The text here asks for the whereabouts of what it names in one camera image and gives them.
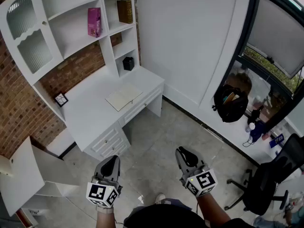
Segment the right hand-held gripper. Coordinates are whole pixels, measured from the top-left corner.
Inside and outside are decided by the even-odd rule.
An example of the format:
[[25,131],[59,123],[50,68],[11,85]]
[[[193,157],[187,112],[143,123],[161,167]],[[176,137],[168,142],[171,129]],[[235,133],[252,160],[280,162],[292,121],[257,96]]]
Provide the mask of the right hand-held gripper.
[[204,162],[200,160],[197,155],[184,147],[178,147],[175,151],[175,157],[179,169],[184,174],[180,181],[195,197],[203,196],[217,186],[218,180],[214,170],[200,170],[204,167]]

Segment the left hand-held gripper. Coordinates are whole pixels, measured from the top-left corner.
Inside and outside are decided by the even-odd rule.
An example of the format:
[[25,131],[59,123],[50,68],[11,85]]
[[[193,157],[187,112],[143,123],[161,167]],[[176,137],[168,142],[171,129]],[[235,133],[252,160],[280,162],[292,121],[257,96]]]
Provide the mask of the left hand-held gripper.
[[114,155],[104,159],[97,165],[95,175],[87,184],[86,198],[96,206],[112,208],[123,188],[118,182],[119,176],[120,158]]

